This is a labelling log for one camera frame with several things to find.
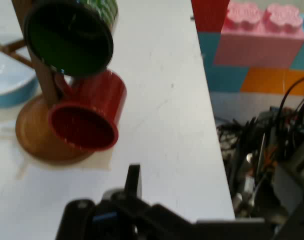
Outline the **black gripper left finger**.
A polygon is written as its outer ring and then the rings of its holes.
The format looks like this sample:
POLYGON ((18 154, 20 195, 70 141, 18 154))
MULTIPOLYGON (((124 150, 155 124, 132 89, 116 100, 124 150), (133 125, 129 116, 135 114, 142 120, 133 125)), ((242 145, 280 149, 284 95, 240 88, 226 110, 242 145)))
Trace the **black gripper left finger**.
POLYGON ((139 197, 140 165, 128 168, 124 189, 94 203, 73 200, 64 209, 57 240, 191 240, 193 225, 160 204, 139 197))

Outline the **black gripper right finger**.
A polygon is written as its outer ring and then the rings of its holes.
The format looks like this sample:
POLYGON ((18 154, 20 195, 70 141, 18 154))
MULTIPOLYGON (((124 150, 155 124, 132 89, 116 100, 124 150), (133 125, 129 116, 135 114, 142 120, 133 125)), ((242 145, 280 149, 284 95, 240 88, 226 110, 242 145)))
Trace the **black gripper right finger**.
POLYGON ((275 240, 304 240, 304 201, 289 216, 274 237, 275 240))

